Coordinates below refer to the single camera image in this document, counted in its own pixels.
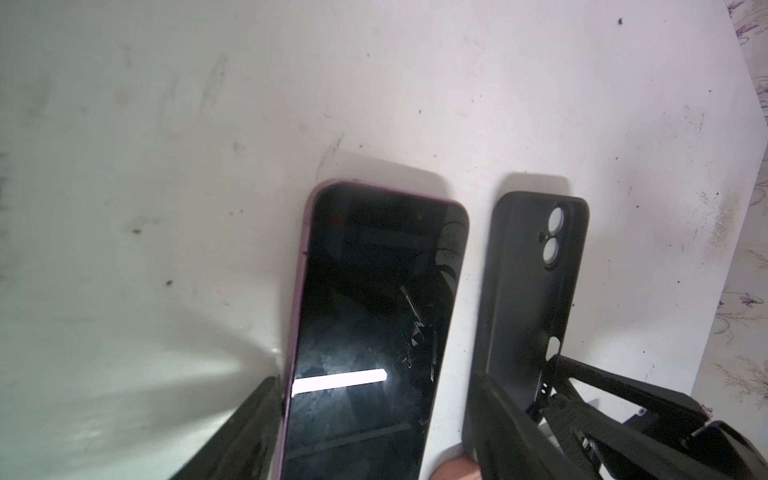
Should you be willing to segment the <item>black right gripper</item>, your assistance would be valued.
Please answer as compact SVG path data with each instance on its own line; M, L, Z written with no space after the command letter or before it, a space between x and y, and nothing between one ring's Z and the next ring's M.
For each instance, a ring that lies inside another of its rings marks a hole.
M637 405L645 413L621 424L583 403L572 379ZM563 453L588 473L594 470L584 444L597 449L602 464L616 479L718 479L720 473L730 479L767 479L767 460L756 447L723 421L706 424L707 413L686 394L560 354L547 361L543 382L559 394L549 399L543 416ZM640 432L694 432L685 447L695 460L630 427Z

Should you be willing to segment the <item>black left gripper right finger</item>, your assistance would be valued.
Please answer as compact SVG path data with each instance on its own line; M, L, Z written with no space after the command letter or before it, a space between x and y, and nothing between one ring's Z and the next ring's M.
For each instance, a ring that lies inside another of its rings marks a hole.
M517 378L483 371L470 377L466 450L476 454L484 479L592 479L539 430L537 415L527 409L541 396L544 373Z

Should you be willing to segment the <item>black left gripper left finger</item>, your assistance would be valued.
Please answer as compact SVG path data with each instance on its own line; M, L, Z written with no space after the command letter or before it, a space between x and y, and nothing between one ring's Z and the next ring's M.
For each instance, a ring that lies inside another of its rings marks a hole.
M250 480L269 477L283 413L280 379L266 378L173 480Z

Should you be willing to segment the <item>pink phone case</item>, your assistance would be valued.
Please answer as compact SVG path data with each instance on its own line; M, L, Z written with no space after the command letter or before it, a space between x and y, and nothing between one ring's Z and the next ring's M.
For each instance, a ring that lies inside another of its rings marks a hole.
M439 465L430 480L482 480L480 466L470 456L463 454Z

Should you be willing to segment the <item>black phone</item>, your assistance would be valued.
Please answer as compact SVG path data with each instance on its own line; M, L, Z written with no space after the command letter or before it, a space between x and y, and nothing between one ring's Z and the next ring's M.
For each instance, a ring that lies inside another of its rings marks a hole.
M452 200L351 180L311 194L278 479L415 479L469 233Z

